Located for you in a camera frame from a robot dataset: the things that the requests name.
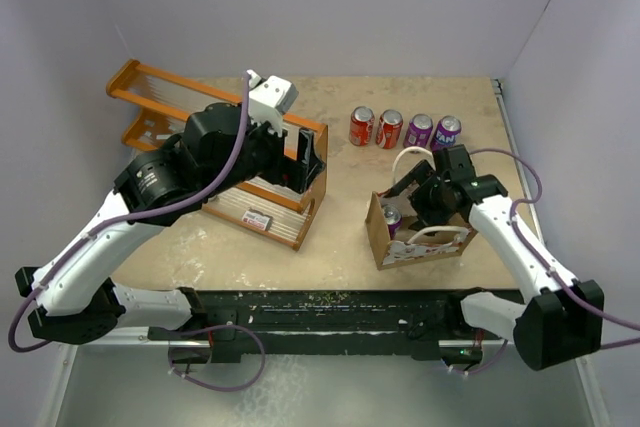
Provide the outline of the purple fanta can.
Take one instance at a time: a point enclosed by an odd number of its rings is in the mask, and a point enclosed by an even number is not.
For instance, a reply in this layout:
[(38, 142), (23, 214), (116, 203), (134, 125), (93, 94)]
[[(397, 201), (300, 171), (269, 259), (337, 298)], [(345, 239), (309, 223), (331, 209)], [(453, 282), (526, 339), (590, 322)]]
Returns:
[(462, 130), (461, 121), (452, 115), (444, 116), (437, 123), (430, 147), (432, 151), (452, 147), (456, 144)]
[(422, 147), (428, 146), (434, 124), (432, 118), (427, 114), (414, 115), (407, 126), (403, 147)]
[(387, 225), (389, 237), (394, 239), (402, 224), (402, 214), (398, 207), (393, 204), (385, 204), (382, 213)]

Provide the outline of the red cola can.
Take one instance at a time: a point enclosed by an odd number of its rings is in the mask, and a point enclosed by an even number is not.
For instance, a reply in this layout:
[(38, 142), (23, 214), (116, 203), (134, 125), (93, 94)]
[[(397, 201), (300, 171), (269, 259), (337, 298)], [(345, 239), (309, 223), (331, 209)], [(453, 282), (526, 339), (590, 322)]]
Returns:
[(349, 141), (355, 146), (368, 145), (372, 137), (374, 123), (375, 115), (369, 107), (356, 107), (350, 117)]
[(379, 118), (376, 145), (386, 150), (394, 148), (398, 143), (402, 127), (402, 114), (394, 109), (385, 110)]

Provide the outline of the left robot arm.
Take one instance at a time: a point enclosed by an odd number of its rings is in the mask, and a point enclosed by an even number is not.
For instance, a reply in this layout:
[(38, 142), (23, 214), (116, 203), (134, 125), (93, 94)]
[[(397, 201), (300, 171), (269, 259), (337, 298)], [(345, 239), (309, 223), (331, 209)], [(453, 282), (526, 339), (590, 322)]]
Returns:
[(135, 289), (111, 276), (139, 246), (240, 183), (260, 177), (304, 193), (325, 163), (311, 129), (299, 129), (295, 157), (285, 153), (286, 138), (286, 130), (245, 107), (214, 103), (191, 114), (159, 148), (138, 155), (70, 245), (47, 265), (17, 272), (39, 344), (82, 345), (124, 327), (201, 335), (206, 312), (194, 290)]

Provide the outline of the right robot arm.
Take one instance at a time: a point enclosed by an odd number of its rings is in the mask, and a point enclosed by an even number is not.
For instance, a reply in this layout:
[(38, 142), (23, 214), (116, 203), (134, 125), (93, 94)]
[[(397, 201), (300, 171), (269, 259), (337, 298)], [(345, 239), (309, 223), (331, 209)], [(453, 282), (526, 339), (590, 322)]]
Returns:
[(462, 293), (445, 313), (446, 330), (467, 338), (478, 328), (515, 345), (535, 371), (598, 351), (604, 293), (580, 281), (521, 220), (517, 202), (493, 175), (479, 175), (463, 145), (436, 151), (382, 192), (407, 198), (425, 231), (443, 231), (460, 216), (498, 254), (515, 279), (522, 302), (484, 290)]

